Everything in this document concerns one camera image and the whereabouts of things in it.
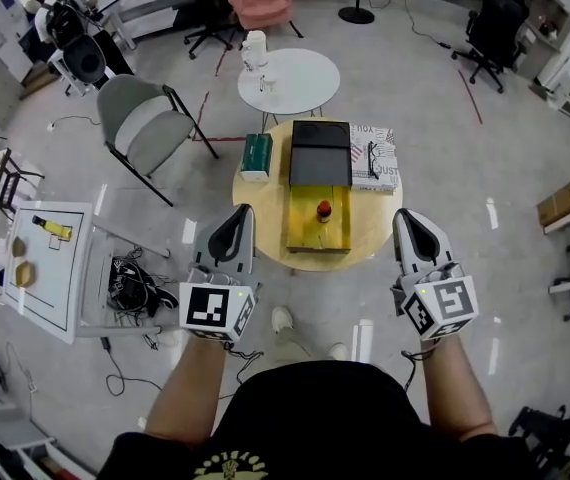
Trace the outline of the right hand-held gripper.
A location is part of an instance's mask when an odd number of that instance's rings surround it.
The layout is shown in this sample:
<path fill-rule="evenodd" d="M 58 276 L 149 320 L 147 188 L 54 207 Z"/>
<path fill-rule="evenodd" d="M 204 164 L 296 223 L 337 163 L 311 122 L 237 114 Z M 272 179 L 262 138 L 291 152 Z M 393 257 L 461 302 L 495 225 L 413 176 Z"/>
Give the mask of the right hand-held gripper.
<path fill-rule="evenodd" d="M 459 333 L 478 317 L 479 306 L 472 277 L 460 265 L 445 265 L 453 261 L 448 236 L 408 208 L 396 212 L 393 231 L 396 260 L 406 275 L 391 288 L 397 315 L 409 317 L 421 341 Z"/>

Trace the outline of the person's left forearm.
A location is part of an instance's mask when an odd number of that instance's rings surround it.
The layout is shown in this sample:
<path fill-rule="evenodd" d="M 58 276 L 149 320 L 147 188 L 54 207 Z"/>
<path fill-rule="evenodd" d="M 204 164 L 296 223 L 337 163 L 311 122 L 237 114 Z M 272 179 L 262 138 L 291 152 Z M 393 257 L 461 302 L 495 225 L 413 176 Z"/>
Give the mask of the person's left forearm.
<path fill-rule="evenodd" d="M 213 431 L 226 351 L 216 341 L 190 338 L 158 394 L 144 432 L 196 448 Z"/>

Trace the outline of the round wooden table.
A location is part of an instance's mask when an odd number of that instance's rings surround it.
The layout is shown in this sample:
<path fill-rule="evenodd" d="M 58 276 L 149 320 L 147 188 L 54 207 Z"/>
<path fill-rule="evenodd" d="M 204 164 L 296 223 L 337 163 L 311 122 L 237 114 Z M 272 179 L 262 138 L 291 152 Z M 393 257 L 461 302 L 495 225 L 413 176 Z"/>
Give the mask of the round wooden table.
<path fill-rule="evenodd" d="M 266 257 L 294 270 L 343 270 L 370 258 L 393 236 L 392 220 L 403 206 L 403 185 L 393 193 L 351 190 L 351 250 L 345 254 L 291 252 L 287 249 L 291 121 L 272 127 L 270 176 L 267 182 L 246 182 L 237 173 L 232 201 L 249 204 L 255 215 L 255 245 Z"/>

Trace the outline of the printed white book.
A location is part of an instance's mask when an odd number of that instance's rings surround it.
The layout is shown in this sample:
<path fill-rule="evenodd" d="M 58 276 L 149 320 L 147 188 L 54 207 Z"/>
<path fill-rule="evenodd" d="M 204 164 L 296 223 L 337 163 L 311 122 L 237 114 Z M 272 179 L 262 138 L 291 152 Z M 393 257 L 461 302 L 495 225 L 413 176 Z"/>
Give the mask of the printed white book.
<path fill-rule="evenodd" d="M 352 188 L 361 191 L 393 193 L 400 180 L 393 130 L 350 124 L 349 131 Z M 379 180 L 368 177 L 367 145 L 370 141 L 378 144 L 379 163 L 382 168 Z"/>

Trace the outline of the black eyeglasses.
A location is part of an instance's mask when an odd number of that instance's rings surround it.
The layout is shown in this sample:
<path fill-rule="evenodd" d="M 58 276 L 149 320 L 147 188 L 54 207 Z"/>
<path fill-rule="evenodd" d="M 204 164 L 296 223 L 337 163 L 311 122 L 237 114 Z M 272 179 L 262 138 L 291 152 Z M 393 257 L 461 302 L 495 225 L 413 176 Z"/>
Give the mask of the black eyeglasses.
<path fill-rule="evenodd" d="M 382 168 L 379 163 L 378 144 L 374 141 L 370 141 L 367 145 L 367 166 L 368 177 L 379 180 Z"/>

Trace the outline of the person's beige trousers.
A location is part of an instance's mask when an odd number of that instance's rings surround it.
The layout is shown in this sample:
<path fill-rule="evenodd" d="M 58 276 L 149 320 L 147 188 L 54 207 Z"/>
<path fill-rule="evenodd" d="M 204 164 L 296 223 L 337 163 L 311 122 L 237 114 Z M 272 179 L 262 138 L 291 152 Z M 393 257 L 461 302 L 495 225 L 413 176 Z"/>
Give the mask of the person's beige trousers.
<path fill-rule="evenodd" d="M 279 366 L 309 361 L 336 361 L 328 358 L 328 351 L 317 351 L 305 342 L 295 328 L 293 330 L 287 329 L 275 334 L 272 360 Z"/>

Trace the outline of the grey chair black legs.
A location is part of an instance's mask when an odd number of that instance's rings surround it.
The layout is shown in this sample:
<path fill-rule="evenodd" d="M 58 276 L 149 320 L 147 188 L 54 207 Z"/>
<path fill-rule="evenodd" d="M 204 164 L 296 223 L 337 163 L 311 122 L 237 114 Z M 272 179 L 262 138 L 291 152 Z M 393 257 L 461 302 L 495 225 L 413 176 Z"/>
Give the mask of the grey chair black legs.
<path fill-rule="evenodd" d="M 165 99 L 169 108 L 147 117 L 126 150 L 120 151 L 117 136 L 126 121 L 158 98 Z M 152 184 L 151 177 L 191 134 L 201 139 L 214 158 L 219 157 L 177 92 L 166 84 L 154 84 L 133 75 L 116 75 L 98 91 L 97 111 L 106 149 L 168 206 L 173 203 Z"/>

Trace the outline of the person's black t-shirt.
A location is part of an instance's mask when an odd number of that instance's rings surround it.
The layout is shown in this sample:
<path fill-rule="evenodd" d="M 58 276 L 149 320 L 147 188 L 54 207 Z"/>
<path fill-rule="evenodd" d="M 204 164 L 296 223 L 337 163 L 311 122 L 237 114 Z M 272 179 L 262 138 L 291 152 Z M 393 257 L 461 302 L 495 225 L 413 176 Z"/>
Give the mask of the person's black t-shirt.
<path fill-rule="evenodd" d="M 540 480 L 523 440 L 449 438 L 380 369 L 292 364 L 239 387 L 199 448 L 124 433 L 97 480 Z"/>

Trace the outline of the large wooden bowl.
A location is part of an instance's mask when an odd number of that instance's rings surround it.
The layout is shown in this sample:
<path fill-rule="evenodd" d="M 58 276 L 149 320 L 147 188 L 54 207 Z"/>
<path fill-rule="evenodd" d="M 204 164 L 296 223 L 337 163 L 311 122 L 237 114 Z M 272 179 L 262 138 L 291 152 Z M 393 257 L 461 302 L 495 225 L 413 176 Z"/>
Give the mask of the large wooden bowl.
<path fill-rule="evenodd" d="M 36 267 L 30 261 L 23 261 L 15 269 L 16 286 L 27 288 L 36 281 Z"/>

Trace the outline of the white jug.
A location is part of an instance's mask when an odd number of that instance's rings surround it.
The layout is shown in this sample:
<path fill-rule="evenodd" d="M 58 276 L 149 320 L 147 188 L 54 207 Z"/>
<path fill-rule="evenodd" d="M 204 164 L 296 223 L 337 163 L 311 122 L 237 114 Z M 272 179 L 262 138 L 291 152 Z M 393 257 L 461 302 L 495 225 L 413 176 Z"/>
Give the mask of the white jug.
<path fill-rule="evenodd" d="M 267 65 L 267 39 L 263 31 L 248 31 L 241 44 L 240 51 L 242 50 L 252 50 L 259 56 L 260 70 Z"/>

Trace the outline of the black swivel chair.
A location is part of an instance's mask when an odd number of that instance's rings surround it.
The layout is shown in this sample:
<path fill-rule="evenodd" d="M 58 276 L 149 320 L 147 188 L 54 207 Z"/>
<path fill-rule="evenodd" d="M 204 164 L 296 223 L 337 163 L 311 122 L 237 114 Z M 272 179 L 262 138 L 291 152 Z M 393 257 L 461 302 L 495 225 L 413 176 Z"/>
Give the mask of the black swivel chair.
<path fill-rule="evenodd" d="M 569 457 L 570 413 L 561 405 L 555 414 L 523 407 L 508 429 L 509 437 L 526 441 L 536 465 L 541 470 L 560 467 Z"/>

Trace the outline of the black round-back chair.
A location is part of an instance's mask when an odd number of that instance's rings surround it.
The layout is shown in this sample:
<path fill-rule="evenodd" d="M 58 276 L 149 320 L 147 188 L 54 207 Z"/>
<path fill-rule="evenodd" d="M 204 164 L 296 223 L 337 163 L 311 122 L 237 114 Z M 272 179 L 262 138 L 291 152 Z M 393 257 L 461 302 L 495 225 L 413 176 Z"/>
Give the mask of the black round-back chair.
<path fill-rule="evenodd" d="M 95 85 L 106 71 L 106 61 L 96 41 L 81 35 L 63 49 L 63 61 L 69 72 L 85 84 Z"/>

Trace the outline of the grey cubby cabinet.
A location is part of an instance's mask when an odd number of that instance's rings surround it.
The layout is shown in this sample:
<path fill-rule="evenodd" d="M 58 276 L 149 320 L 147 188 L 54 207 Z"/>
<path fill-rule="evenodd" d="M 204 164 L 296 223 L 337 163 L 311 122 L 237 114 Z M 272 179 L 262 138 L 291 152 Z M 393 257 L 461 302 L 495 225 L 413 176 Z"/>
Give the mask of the grey cubby cabinet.
<path fill-rule="evenodd" d="M 517 74 L 533 81 L 558 54 L 570 35 L 570 11 L 561 0 L 525 0 L 529 16 L 519 30 L 524 53 Z"/>

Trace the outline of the black backpack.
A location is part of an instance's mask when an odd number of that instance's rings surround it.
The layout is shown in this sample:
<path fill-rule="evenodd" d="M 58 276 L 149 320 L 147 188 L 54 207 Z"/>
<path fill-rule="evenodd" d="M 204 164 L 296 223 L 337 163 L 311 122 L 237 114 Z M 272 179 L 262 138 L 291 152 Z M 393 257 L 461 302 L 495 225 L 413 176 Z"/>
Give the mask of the black backpack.
<path fill-rule="evenodd" d="M 75 1 L 57 0 L 52 5 L 45 4 L 46 31 L 54 45 L 64 50 L 85 34 L 81 14 Z"/>

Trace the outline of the black frame stool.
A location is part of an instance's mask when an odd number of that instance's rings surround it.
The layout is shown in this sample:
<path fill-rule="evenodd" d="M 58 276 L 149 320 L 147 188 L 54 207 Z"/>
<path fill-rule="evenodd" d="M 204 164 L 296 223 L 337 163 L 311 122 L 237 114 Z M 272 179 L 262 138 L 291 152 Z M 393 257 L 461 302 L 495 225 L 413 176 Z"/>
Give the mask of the black frame stool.
<path fill-rule="evenodd" d="M 44 179 L 43 172 L 32 164 L 20 166 L 10 148 L 0 150 L 0 212 L 12 220 L 16 196 L 29 197 Z"/>

